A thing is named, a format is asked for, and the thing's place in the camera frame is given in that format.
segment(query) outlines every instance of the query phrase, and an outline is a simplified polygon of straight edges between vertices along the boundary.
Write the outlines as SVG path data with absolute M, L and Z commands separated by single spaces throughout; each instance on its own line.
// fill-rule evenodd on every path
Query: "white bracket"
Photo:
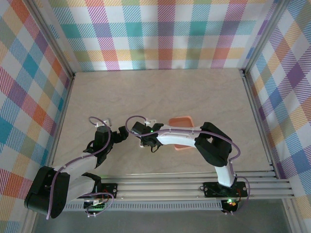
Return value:
M 150 120 L 150 119 L 146 118 L 145 124 L 146 124 L 146 126 L 149 126 L 152 128 L 154 126 L 154 124 L 156 124 L 156 119 Z
M 106 124 L 107 126 L 109 126 L 109 127 L 112 126 L 112 124 L 111 124 L 111 119 L 110 119 L 110 118 L 103 119 L 103 122 L 105 122 L 105 124 Z M 104 124 L 102 124 L 101 122 L 96 122 L 95 127 L 97 128 L 97 127 L 100 127 L 100 126 L 103 126 L 103 125 L 104 125 Z

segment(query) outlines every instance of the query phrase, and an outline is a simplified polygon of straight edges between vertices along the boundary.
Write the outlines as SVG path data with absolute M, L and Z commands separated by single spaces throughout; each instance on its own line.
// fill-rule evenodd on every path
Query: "metal bar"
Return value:
M 278 180 L 274 178 L 265 178 L 265 177 L 247 177 L 249 182 L 278 182 Z M 172 184 L 172 183 L 203 183 L 203 182 L 217 182 L 217 178 L 200 178 L 200 179 L 133 179 L 133 180 L 122 180 L 122 179 L 103 179 L 103 183 L 118 183 L 118 184 Z
M 270 39 L 274 29 L 277 26 L 277 23 L 279 22 L 280 18 L 282 17 L 284 11 L 286 10 L 286 7 L 288 6 L 289 2 L 291 0 L 280 0 L 278 1 L 276 5 L 276 9 L 273 12 L 268 25 L 266 26 L 264 32 L 262 33 L 262 36 L 258 42 L 258 45 L 256 46 L 252 56 L 249 59 L 248 64 L 246 65 L 245 72 L 249 73 L 252 67 L 257 62 L 263 48 L 265 47 L 267 41 Z
M 265 194 L 265 195 L 251 195 L 251 200 L 263 200 L 263 199 L 292 199 L 293 195 L 289 194 Z M 163 196 L 163 197 L 117 197 L 115 201 L 175 201 L 175 200 L 214 200 L 215 198 L 205 198 L 202 195 L 198 196 L 183 196 L 183 197 L 173 197 L 173 196 Z
M 40 31 L 44 35 L 45 39 L 47 40 L 48 44 L 52 48 L 53 52 L 55 53 L 58 61 L 64 68 L 64 71 L 67 75 L 73 79 L 74 72 L 71 69 L 69 62 L 67 61 L 66 57 L 64 56 L 62 50 L 60 49 L 56 39 L 54 38 L 49 26 L 47 25 L 46 21 L 44 20 L 40 10 L 38 9 L 36 3 L 33 0 L 23 0 L 26 7 L 28 8 L 30 14 L 35 19 Z
M 134 190 L 197 190 L 202 183 L 190 183 L 190 184 L 175 184 L 175 183 L 165 183 L 165 184 L 127 184 L 127 185 L 119 185 L 118 191 L 134 191 Z M 250 183 L 251 189 L 253 188 L 269 188 L 269 189 L 279 189 L 279 188 L 291 188 L 289 183 L 278 182 L 278 183 Z
M 239 176 L 247 176 L 247 177 L 275 177 L 274 171 L 237 171 L 236 172 Z M 125 176 L 109 176 L 109 177 L 102 177 L 102 179 L 191 179 L 191 178 L 214 178 L 217 177 L 216 172 L 191 172 L 191 173 L 155 173 L 155 174 L 134 174 L 134 175 L 125 175 Z
M 67 108 L 68 108 L 68 104 L 69 104 L 69 100 L 70 100 L 70 96 L 71 96 L 71 91 L 72 91 L 72 88 L 73 88 L 73 83 L 74 83 L 74 79 L 72 79 L 70 81 L 69 86 L 68 86 L 68 93 L 67 93 L 66 100 L 65 100 L 65 103 L 64 103 L 64 107 L 63 107 L 63 110 L 62 110 L 62 113 L 61 113 L 61 116 L 60 116 L 60 119 L 59 119 L 59 123 L 57 125 L 57 129 L 56 129 L 53 145 L 52 145 L 52 148 L 50 150 L 50 153 L 49 153 L 49 156 L 48 156 L 48 160 L 47 160 L 47 162 L 45 164 L 46 166 L 51 166 L 53 164 L 53 162 L 54 162 L 54 158 L 55 158 L 55 154 L 56 154 L 56 149 L 57 149 L 57 145 L 58 145 L 59 138 L 60 138 L 60 133 L 61 133 L 62 128 L 63 128 L 63 124 L 64 124 L 64 120 L 65 120 L 65 115 L 66 115 L 66 111 L 67 111 Z
M 292 231 L 308 232 L 295 199 L 283 199 L 284 209 Z
M 289 188 L 285 189 L 256 189 L 252 188 L 252 195 L 293 195 L 293 191 Z M 128 198 L 128 197 L 189 197 L 196 198 L 197 196 L 204 197 L 204 193 L 197 187 L 195 190 L 187 189 L 171 189 L 171 190 L 124 190 L 118 192 L 118 197 Z
M 245 73 L 243 73 L 242 71 L 241 71 L 241 76 L 242 76 L 243 84 L 244 84 L 244 87 L 245 87 L 245 90 L 247 93 L 248 101 L 250 103 L 250 106 L 251 106 L 251 109 L 253 112 L 253 116 L 255 118 L 255 122 L 256 122 L 258 132 L 259 132 L 259 135 L 260 135 L 260 138 L 262 141 L 262 145 L 263 145 L 263 148 L 266 152 L 267 159 L 272 163 L 272 165 L 274 167 L 274 171 L 276 173 L 276 176 L 278 178 L 280 178 L 280 172 L 277 169 L 276 161 L 273 157 L 272 150 L 271 150 L 271 147 L 269 144 L 269 140 L 268 140 L 268 137 L 267 137 L 266 132 L 264 130 L 263 122 L 262 122 L 260 114 L 259 114 L 259 109 L 258 109 L 256 102 L 255 102 L 254 93 L 252 92 L 252 88 L 251 88 L 250 83 L 248 81 L 249 76 L 246 75 Z
M 51 21 L 51 23 L 54 26 L 54 29 L 56 30 L 60 41 L 63 43 L 64 48 L 66 48 L 67 53 L 69 54 L 70 58 L 71 58 L 71 68 L 73 69 L 74 72 L 82 72 L 81 67 L 79 65 L 79 62 L 76 58 L 76 56 L 74 55 L 74 52 L 70 46 L 70 43 L 60 25 L 59 20 L 57 19 L 56 15 L 54 14 L 53 8 L 50 4 L 49 0 L 41 0 L 43 9 L 45 10 L 47 17 L 49 18 L 49 20 Z

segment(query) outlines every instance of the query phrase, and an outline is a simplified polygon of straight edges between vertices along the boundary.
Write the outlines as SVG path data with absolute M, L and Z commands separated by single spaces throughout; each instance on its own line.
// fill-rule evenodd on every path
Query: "wire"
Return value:
M 109 200 L 109 195 L 108 195 L 108 197 L 107 197 L 107 200 L 104 201 L 104 203 L 108 202 L 108 200 Z
M 245 208 L 245 206 L 247 206 L 247 204 L 248 204 L 248 200 L 249 200 L 249 197 L 251 195 L 251 185 L 249 184 L 249 181 L 247 180 L 246 177 L 244 177 L 244 176 L 236 176 L 236 177 L 244 179 L 246 181 L 246 184 L 247 184 L 247 191 L 248 191 L 247 198 L 246 198 L 244 204 L 237 210 L 237 211 L 241 211 L 241 209 Z
M 239 193 L 239 196 L 240 196 L 240 198 L 239 198 L 238 202 L 240 202 L 240 201 L 241 201 L 241 191 L 240 191 L 240 189 L 239 189 L 239 188 L 237 188 L 237 192 Z
M 111 194 L 111 193 L 106 193 L 106 192 L 101 192 L 101 193 L 87 193 L 87 194 L 83 194 L 81 197 L 85 197 L 85 196 L 96 196 L 96 195 L 109 195 L 109 196 L 111 196 L 111 198 L 112 198 L 112 200 L 111 200 L 111 203 L 106 207 L 106 208 L 104 208 L 103 210 L 101 210 L 100 212 L 98 212 L 98 213 L 94 213 L 93 215 L 91 215 L 90 213 L 89 213 L 89 208 L 90 207 L 88 207 L 87 209 L 86 209 L 86 213 L 87 213 L 87 217 L 90 217 L 90 216 L 94 216 L 94 217 L 96 217 L 96 215 L 100 215 L 101 213 L 103 213 L 104 211 L 106 211 L 111 205 L 112 205 L 112 203 L 113 203 L 113 201 L 114 201 L 114 196 Z
M 233 170 L 233 165 L 232 165 L 232 161 L 237 159 L 240 155 L 241 155 L 241 150 L 240 148 L 234 143 L 232 142 L 231 140 L 229 140 L 228 138 L 226 137 L 223 137 L 219 134 L 216 134 L 216 133 L 212 133 L 212 132 L 207 132 L 207 131 L 200 131 L 200 130 L 182 130 L 182 129 L 165 129 L 165 130 L 158 130 L 158 131 L 153 131 L 151 133 L 144 133 L 144 134 L 136 134 L 136 133 L 133 133 L 131 132 L 128 127 L 127 127 L 127 123 L 130 119 L 133 119 L 133 118 L 142 118 L 144 119 L 145 121 L 147 120 L 145 117 L 143 116 L 139 116 L 139 115 L 135 115 L 135 116 L 131 116 L 129 117 L 126 122 L 125 122 L 125 128 L 126 130 L 128 131 L 129 134 L 131 135 L 134 135 L 136 137 L 143 137 L 143 136 L 149 136 L 149 135 L 152 135 L 152 134 L 155 134 L 155 133 L 166 133 L 166 132 L 176 132 L 176 133 L 204 133 L 204 134 L 208 134 L 208 135 L 211 135 L 211 136 L 214 136 L 214 137 L 217 137 L 217 138 L 220 138 L 222 139 L 223 141 L 227 142 L 227 143 L 230 143 L 237 151 L 237 155 L 233 156 L 232 158 L 230 158 L 228 161 L 229 161 L 229 166 L 230 166 L 230 171 L 231 171 L 231 174 L 236 177 L 236 178 L 242 178 L 242 179 L 245 179 L 246 183 L 248 184 L 248 195 L 247 195 L 247 198 L 246 198 L 246 201 L 244 203 L 244 205 L 247 204 L 248 200 L 249 200 L 249 197 L 250 197 L 250 184 L 248 182 L 248 180 L 246 179 L 246 177 L 244 176 L 236 176 L 236 174 L 234 173 L 234 170 Z
M 154 148 L 154 147 L 151 147 L 151 152 L 152 152 L 152 153 L 155 153 L 160 147 L 157 146 L 156 150 L 153 150 L 153 148 Z
M 96 125 L 94 124 L 91 119 L 95 119 L 95 120 L 98 120 L 100 121 L 104 126 L 108 127 L 106 125 L 106 123 L 104 121 L 102 121 L 101 119 L 97 118 L 97 117 L 94 117 L 94 116 L 90 116 L 88 118 L 89 122 L 93 125 Z M 58 171 L 55 173 L 54 177 L 53 177 L 53 180 L 52 180 L 52 184 L 51 184 L 51 191 L 50 191 L 50 201 L 49 201 L 49 208 L 48 208 L 48 214 L 47 214 L 47 217 L 46 217 L 46 220 L 48 220 L 51 216 L 51 211 L 52 211 L 52 205 L 53 205 L 53 194 L 54 194 L 54 186 L 55 186 L 55 181 L 56 181 L 56 177 L 57 175 L 63 170 L 65 169 L 67 166 L 69 166 L 70 164 L 73 164 L 81 159 L 85 159 L 85 158 L 88 158 L 88 157 L 91 157 L 91 156 L 94 156 L 95 154 L 98 154 L 100 152 L 102 152 L 104 149 L 106 149 L 106 147 L 109 145 L 109 142 L 110 142 L 110 137 L 111 137 L 111 133 L 110 133 L 110 127 L 108 127 L 108 140 L 106 142 L 106 145 L 104 145 L 103 148 L 101 148 L 100 150 L 92 153 L 92 154 L 88 154 L 88 155 L 85 155 L 85 156 L 82 156 L 82 157 L 78 157 L 78 158 L 75 158 L 71 161 L 69 161 L 68 163 L 66 163 L 64 166 L 62 166 L 60 169 L 58 169 Z

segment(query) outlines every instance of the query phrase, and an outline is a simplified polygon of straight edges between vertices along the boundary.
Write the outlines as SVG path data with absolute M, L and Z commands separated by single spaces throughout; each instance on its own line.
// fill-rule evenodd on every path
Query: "plaid wall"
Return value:
M 21 0 L 0 0 L 0 233 L 17 232 L 23 202 L 51 149 L 69 78 Z
M 71 64 L 84 72 L 241 67 L 272 2 L 37 0 Z
M 247 54 L 247 56 L 246 56 L 246 59 L 245 59 L 245 61 L 244 61 L 244 63 L 243 63 L 242 68 L 245 68 L 245 67 L 246 67 L 247 63 L 249 62 L 249 59 L 250 59 L 251 56 L 253 55 L 253 52 L 254 52 L 255 48 L 257 47 L 258 42 L 260 41 L 260 38 L 261 38 L 261 36 L 262 36 L 262 33 L 263 33 L 264 30 L 266 29 L 266 27 L 267 27 L 267 25 L 268 25 L 268 22 L 269 22 L 269 20 L 271 19 L 271 16 L 272 16 L 274 10 L 276 9 L 276 5 L 277 5 L 278 2 L 279 2 L 279 0 L 274 0 L 274 1 L 273 1 L 272 5 L 271 5 L 271 7 L 270 7 L 270 9 L 269 9 L 269 12 L 267 13 L 267 15 L 266 15 L 266 17 L 265 17 L 265 19 L 264 19 L 264 21 L 263 21 L 263 23 L 262 23 L 262 25 L 261 25 L 259 31 L 258 31 L 256 37 L 255 37 L 255 40 L 254 40 L 254 42 L 253 42 L 253 44 L 252 44 L 252 47 L 250 48 L 250 50 L 249 50 L 249 52 L 248 52 L 248 54 Z
M 311 0 L 292 0 L 251 70 L 273 156 L 311 232 Z

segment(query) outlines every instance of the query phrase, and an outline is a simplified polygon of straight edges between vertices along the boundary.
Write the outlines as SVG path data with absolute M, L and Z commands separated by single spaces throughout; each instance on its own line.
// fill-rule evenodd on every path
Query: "orange object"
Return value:
M 185 127 L 185 128 L 192 128 L 194 127 L 193 120 L 190 116 L 180 116 L 169 119 L 169 125 L 174 127 Z M 185 150 L 192 147 L 184 146 L 184 145 L 177 145 L 175 144 L 175 150 Z

